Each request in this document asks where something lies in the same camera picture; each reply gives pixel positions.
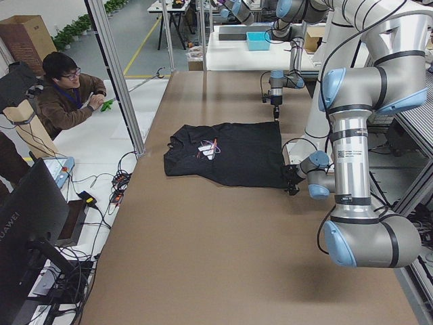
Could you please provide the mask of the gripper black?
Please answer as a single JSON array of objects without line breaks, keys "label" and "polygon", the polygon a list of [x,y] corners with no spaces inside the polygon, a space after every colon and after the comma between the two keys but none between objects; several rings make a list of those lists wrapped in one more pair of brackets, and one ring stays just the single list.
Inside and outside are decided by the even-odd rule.
[{"label": "gripper black", "polygon": [[275,121],[279,120],[280,109],[279,106],[283,102],[283,89],[282,88],[271,88],[269,90],[269,99],[273,108],[273,118]]},{"label": "gripper black", "polygon": [[299,193],[298,184],[301,182],[301,177],[298,175],[297,165],[286,165],[282,168],[283,177],[288,183],[287,193],[290,196],[295,196]]}]

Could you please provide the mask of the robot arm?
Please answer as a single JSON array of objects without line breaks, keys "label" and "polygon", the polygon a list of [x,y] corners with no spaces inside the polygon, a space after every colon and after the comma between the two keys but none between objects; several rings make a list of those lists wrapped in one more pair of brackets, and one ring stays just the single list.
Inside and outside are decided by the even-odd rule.
[{"label": "robot arm", "polygon": [[320,1],[279,1],[276,8],[277,20],[273,23],[270,37],[272,41],[290,44],[288,71],[272,70],[269,77],[270,90],[267,97],[273,106],[273,118],[279,119],[280,106],[283,103],[283,89],[301,89],[304,80],[301,77],[302,52],[308,24],[320,22],[328,13],[329,7]]},{"label": "robot arm", "polygon": [[329,34],[305,133],[332,145],[334,174],[308,155],[298,174],[312,197],[333,194],[323,223],[327,251],[344,267],[404,267],[421,240],[402,215],[371,199],[367,119],[421,106],[432,9],[415,1],[280,1],[278,24],[327,20]]}]

